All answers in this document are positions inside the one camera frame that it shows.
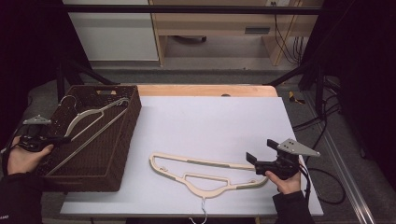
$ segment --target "white tabletop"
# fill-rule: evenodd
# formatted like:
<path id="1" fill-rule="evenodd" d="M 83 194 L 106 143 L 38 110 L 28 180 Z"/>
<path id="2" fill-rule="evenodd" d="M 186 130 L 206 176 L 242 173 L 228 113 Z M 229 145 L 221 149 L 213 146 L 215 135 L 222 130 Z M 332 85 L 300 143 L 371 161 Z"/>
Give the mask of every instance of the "white tabletop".
<path id="1" fill-rule="evenodd" d="M 149 165 L 152 152 L 206 161 L 248 164 L 246 152 L 260 161 L 274 161 L 276 152 L 267 139 L 295 139 L 279 97 L 142 96 L 142 110 L 131 141 L 125 173 L 118 192 L 73 192 L 65 198 L 61 214 L 108 217 L 203 216 L 202 199 L 174 180 L 158 175 Z M 225 176 L 234 183 L 263 176 L 254 172 L 158 161 L 169 172 Z M 217 181 L 192 180 L 201 189 Z M 312 186 L 309 209 L 323 211 Z M 276 186 L 268 181 L 258 189 L 225 191 L 205 200 L 213 217 L 259 217 L 276 214 L 272 197 Z"/>

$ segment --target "dark brown basket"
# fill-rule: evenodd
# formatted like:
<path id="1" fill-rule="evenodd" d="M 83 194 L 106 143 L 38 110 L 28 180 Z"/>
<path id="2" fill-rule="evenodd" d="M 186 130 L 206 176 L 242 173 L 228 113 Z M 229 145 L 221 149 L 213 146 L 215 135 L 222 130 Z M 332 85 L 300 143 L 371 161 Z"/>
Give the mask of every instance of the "dark brown basket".
<path id="1" fill-rule="evenodd" d="M 64 135 L 77 113 L 99 109 L 120 98 L 129 103 L 114 105 L 104 116 L 73 142 L 52 150 L 49 157 L 37 168 L 44 179 L 45 191 L 117 191 L 124 173 L 134 127 L 139 117 L 140 97 L 136 86 L 72 86 L 51 117 L 48 135 Z M 102 133 L 95 137 L 73 159 L 52 175 L 48 172 L 87 142 L 123 110 L 126 112 Z M 101 114 L 82 119 L 70 136 L 76 136 L 98 119 Z"/>

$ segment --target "beige plastic hanger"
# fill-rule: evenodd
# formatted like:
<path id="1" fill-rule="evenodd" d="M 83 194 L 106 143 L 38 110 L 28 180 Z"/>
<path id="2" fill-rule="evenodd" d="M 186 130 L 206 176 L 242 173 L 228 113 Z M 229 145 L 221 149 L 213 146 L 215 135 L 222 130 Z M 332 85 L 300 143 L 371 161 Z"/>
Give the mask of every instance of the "beige plastic hanger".
<path id="1" fill-rule="evenodd" d="M 228 163 L 228 162 L 196 160 L 196 159 L 187 158 L 187 157 L 169 155 L 169 154 L 165 154 L 165 153 L 161 153 L 161 152 L 154 152 L 149 156 L 149 163 L 155 172 L 186 185 L 187 188 L 189 188 L 189 190 L 192 193 L 194 193 L 197 196 L 202 197 L 203 200 L 206 198 L 217 197 L 226 190 L 259 188 L 259 187 L 263 186 L 266 183 L 266 181 L 268 180 L 267 177 L 263 176 L 261 180 L 252 179 L 248 183 L 231 184 L 231 181 L 229 178 L 213 176 L 213 175 L 199 175 L 199 174 L 193 174 L 193 173 L 185 173 L 182 177 L 180 177 L 180 176 L 169 173 L 166 168 L 158 166 L 157 163 L 155 162 L 156 158 L 162 158 L 162 159 L 172 160 L 172 161 L 184 161 L 187 163 L 222 167 L 222 168 L 228 168 L 228 169 L 248 170 L 248 171 L 255 171 L 254 166 L 251 164 L 238 164 L 238 163 Z M 198 189 L 190 181 L 187 180 L 187 177 L 189 177 L 189 176 L 201 178 L 201 179 L 217 180 L 217 181 L 225 182 L 226 185 L 223 187 L 220 187 L 218 189 L 213 189 L 213 190 Z"/>
<path id="2" fill-rule="evenodd" d="M 76 126 L 76 124 L 79 123 L 80 120 L 88 117 L 89 115 L 93 115 L 93 114 L 98 114 L 100 113 L 101 116 L 99 118 L 97 118 L 96 120 L 94 120 L 90 125 L 88 125 L 86 128 L 84 128 L 81 132 L 79 132 L 78 134 L 76 134 L 75 136 L 73 136 L 71 141 L 74 141 L 77 137 L 79 137 L 82 133 L 84 133 L 85 131 L 87 131 L 94 123 L 96 123 L 99 119 L 101 119 L 104 115 L 105 115 L 105 110 L 109 109 L 110 107 L 114 106 L 114 105 L 121 105 L 124 102 L 129 102 L 129 99 L 124 97 L 124 98 L 120 98 L 117 101 L 114 101 L 111 104 L 105 105 L 104 107 L 100 108 L 100 109 L 89 109 L 86 110 L 84 112 L 78 113 L 76 115 L 76 117 L 70 122 L 69 126 L 67 127 L 67 131 L 66 134 L 64 135 L 65 137 L 69 136 L 69 134 L 73 131 L 74 127 Z"/>

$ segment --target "wire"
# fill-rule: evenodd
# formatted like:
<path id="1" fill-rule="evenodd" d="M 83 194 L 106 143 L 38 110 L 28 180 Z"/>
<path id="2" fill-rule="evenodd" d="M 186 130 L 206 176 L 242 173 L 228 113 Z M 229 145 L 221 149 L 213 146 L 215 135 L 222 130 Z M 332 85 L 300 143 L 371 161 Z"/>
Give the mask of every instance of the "wire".
<path id="1" fill-rule="evenodd" d="M 14 133 L 9 137 L 8 142 L 6 144 L 6 147 L 1 150 L 1 154 L 2 154 L 2 168 L 3 168 L 3 174 L 4 175 L 8 175 L 7 166 L 8 166 L 9 153 L 10 153 L 11 149 L 16 146 L 16 145 L 12 145 L 12 142 L 14 141 L 15 136 L 17 135 L 17 133 L 20 131 L 20 129 L 23 126 L 24 126 L 23 124 L 18 126 L 18 128 L 14 131 Z"/>
<path id="2" fill-rule="evenodd" d="M 206 210 L 205 210 L 205 198 L 202 198 L 201 209 L 202 209 L 202 210 L 204 211 L 204 213 L 205 213 L 205 220 L 204 220 L 204 222 L 201 223 L 201 224 L 204 224 L 204 223 L 206 223 L 206 220 L 207 220 L 207 212 L 206 212 Z M 191 220 L 191 222 L 192 222 L 193 224 L 196 224 L 196 223 L 194 222 L 194 220 L 192 219 L 192 217 L 189 217 L 189 220 Z"/>
<path id="3" fill-rule="evenodd" d="M 276 43 L 279 45 L 279 47 L 280 47 L 280 49 L 281 49 L 283 55 L 285 56 L 285 58 L 288 60 L 289 63 L 293 63 L 293 64 L 298 64 L 298 65 L 300 65 L 300 64 L 301 64 L 301 60 L 302 60 L 302 52 L 303 52 L 304 38 L 302 37 L 302 39 L 300 40 L 300 44 L 298 43 L 298 40 L 299 40 L 300 37 L 295 37 L 295 38 L 294 38 L 294 42 L 293 42 L 293 54 L 291 55 L 291 53 L 290 53 L 290 51 L 289 51 L 289 48 L 288 48 L 288 46 L 287 46 L 287 43 L 286 43 L 286 39 L 283 38 L 283 35 L 280 33 L 280 31 L 279 31 L 279 29 L 278 29 L 278 26 L 277 26 L 277 16 L 276 16 L 276 14 L 274 14 L 274 18 L 275 18 L 275 29 L 276 29 L 276 30 L 275 30 L 275 40 L 276 40 Z M 291 23 L 292 23 L 292 21 L 290 22 L 290 25 L 289 25 L 289 28 L 288 28 L 288 32 L 290 31 Z M 279 37 L 281 38 L 282 44 L 283 44 L 284 47 L 282 47 L 282 45 L 279 44 L 279 41 L 277 40 L 277 34 L 276 34 L 276 33 L 279 34 Z"/>
<path id="4" fill-rule="evenodd" d="M 330 92 L 333 92 L 333 93 L 335 93 L 335 94 L 340 92 L 340 86 L 338 86 L 338 85 L 332 83 L 332 82 L 331 82 L 329 79 L 327 79 L 326 77 L 324 78 L 323 86 L 326 87 L 326 90 L 329 91 L 329 89 L 330 89 Z"/>
<path id="5" fill-rule="evenodd" d="M 344 202 L 344 200 L 345 200 L 346 197 L 347 197 L 347 192 L 346 192 L 346 190 L 345 190 L 343 184 L 341 183 L 341 181 L 340 181 L 335 175 L 332 175 L 332 174 L 330 174 L 329 172 L 326 172 L 326 171 L 324 171 L 324 170 L 320 170 L 320 169 L 318 169 L 318 168 L 308 168 L 308 171 L 309 171 L 309 172 L 317 171 L 317 172 L 321 172 L 321 173 L 323 173 L 323 174 L 325 174 L 325 175 L 328 175 L 328 176 L 330 176 L 331 178 L 333 178 L 335 181 L 337 181 L 337 183 L 338 183 L 338 184 L 340 185 L 340 187 L 341 187 L 342 196 L 341 196 L 341 199 L 340 199 L 339 201 L 335 201 L 335 202 L 327 201 L 327 200 L 324 200 L 323 198 L 321 198 L 321 197 L 318 195 L 318 199 L 319 199 L 321 202 L 323 202 L 323 203 L 328 203 L 328 204 L 333 204 L 333 205 L 341 204 L 341 203 Z"/>
<path id="6" fill-rule="evenodd" d="M 312 126 L 312 125 L 319 124 L 319 123 L 321 123 L 322 121 L 324 121 L 324 127 L 322 128 L 322 130 L 321 130 L 321 132 L 320 132 L 320 134 L 319 134 L 319 137 L 318 137 L 317 141 L 316 141 L 316 142 L 314 143 L 314 145 L 311 147 L 311 148 L 314 149 L 314 150 L 315 150 L 315 148 L 317 147 L 317 145 L 318 145 L 318 143 L 319 143 L 321 137 L 323 136 L 323 134 L 324 134 L 325 131 L 326 131 L 327 124 L 328 124 L 327 118 L 328 118 L 332 113 L 334 113 L 334 112 L 336 112 L 336 111 L 339 111 L 339 108 L 336 108 L 336 109 L 334 110 L 335 107 L 339 106 L 338 103 L 335 104 L 335 105 L 332 105 L 329 109 L 326 109 L 327 103 L 328 103 L 332 98 L 334 98 L 334 97 L 337 97 L 337 94 L 331 95 L 331 96 L 329 96 L 327 99 L 325 99 L 325 100 L 323 101 L 323 104 L 324 104 L 324 106 L 323 106 L 323 113 L 322 113 L 322 114 L 323 114 L 323 117 L 315 117 L 315 118 L 313 118 L 313 119 L 311 119 L 311 120 L 309 120 L 309 121 L 306 121 L 306 122 L 304 122 L 304 123 L 302 123 L 302 124 L 300 124 L 300 125 L 297 125 L 297 126 L 294 126 L 294 127 L 293 127 L 293 131 L 294 131 L 294 132 L 299 132 L 299 131 L 304 130 L 304 129 L 306 129 L 306 128 Z M 310 158 L 309 156 L 305 158 L 305 160 L 304 160 L 304 161 L 305 161 L 305 164 L 308 163 L 309 158 Z"/>
<path id="7" fill-rule="evenodd" d="M 309 196 L 311 194 L 311 180 L 309 179 L 309 174 L 305 167 L 300 165 L 299 170 L 305 176 L 306 179 L 305 200 L 306 203 L 309 203 Z"/>

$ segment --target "clothes hanger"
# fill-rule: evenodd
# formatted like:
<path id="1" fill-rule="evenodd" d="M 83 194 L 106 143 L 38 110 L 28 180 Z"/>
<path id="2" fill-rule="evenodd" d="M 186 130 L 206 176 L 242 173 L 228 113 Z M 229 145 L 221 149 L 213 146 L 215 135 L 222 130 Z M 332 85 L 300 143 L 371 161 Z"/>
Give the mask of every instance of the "clothes hanger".
<path id="1" fill-rule="evenodd" d="M 187 188 L 192 193 L 194 193 L 195 195 L 197 195 L 199 197 L 202 197 L 203 200 L 206 198 L 215 198 L 226 190 L 259 188 L 259 187 L 263 186 L 266 183 L 266 181 L 268 180 L 268 178 L 266 176 L 263 176 L 263 179 L 261 179 L 261 180 L 252 179 L 248 183 L 231 184 L 230 179 L 227 177 L 219 177 L 219 176 L 213 176 L 213 175 L 200 175 L 200 174 L 194 174 L 194 173 L 185 173 L 183 176 L 178 176 L 178 175 L 174 175 L 174 174 L 171 174 L 170 172 L 168 172 L 168 170 L 165 167 L 160 167 L 155 162 L 155 159 L 157 159 L 157 158 L 162 158 L 162 159 L 171 160 L 171 161 L 183 161 L 183 162 L 193 163 L 193 164 L 198 164 L 198 165 L 214 166 L 214 167 L 221 167 L 221 168 L 226 168 L 226 169 L 248 170 L 248 171 L 255 171 L 254 165 L 218 162 L 218 161 L 196 160 L 193 158 L 175 156 L 175 155 L 165 154 L 165 153 L 161 153 L 161 152 L 154 152 L 149 156 L 149 163 L 151 165 L 151 168 L 155 172 L 186 185 Z M 198 189 L 190 181 L 187 180 L 187 177 L 196 177 L 196 178 L 201 178 L 201 179 L 221 181 L 221 182 L 224 182 L 226 185 L 223 187 L 220 187 L 218 189 L 212 189 L 212 190 Z"/>
<path id="2" fill-rule="evenodd" d="M 65 136 L 68 136 L 74 129 L 74 127 L 84 118 L 86 118 L 89 115 L 92 114 L 98 114 L 100 113 L 101 116 L 96 119 L 93 123 L 88 125 L 86 128 L 84 128 L 81 132 L 79 132 L 77 135 L 75 135 L 71 141 L 75 140 L 78 136 L 80 136 L 82 133 L 84 133 L 86 130 L 88 130 L 95 122 L 97 122 L 99 119 L 101 119 L 105 115 L 105 111 L 109 109 L 112 106 L 115 105 L 121 105 L 124 102 L 129 102 L 129 99 L 124 97 L 120 98 L 117 101 L 114 101 L 113 103 L 110 103 L 100 109 L 89 109 L 86 110 L 82 113 L 77 114 L 77 116 L 70 122 Z M 67 158 L 65 158 L 63 161 L 61 161 L 57 166 L 55 166 L 52 170 L 50 170 L 46 175 L 53 175 L 57 170 L 59 170 L 62 166 L 64 166 L 68 161 L 70 161 L 72 158 L 74 158 L 85 146 L 87 146 L 91 141 L 93 141 L 99 134 L 101 134 L 103 131 L 105 131 L 111 124 L 113 124 L 117 119 L 119 119 L 123 114 L 125 114 L 127 108 L 122 110 L 114 119 L 112 119 L 109 123 L 107 123 L 105 126 L 103 126 L 98 132 L 96 132 L 93 136 L 91 136 L 86 142 L 84 142 L 79 148 L 77 148 L 74 152 L 72 152 Z"/>

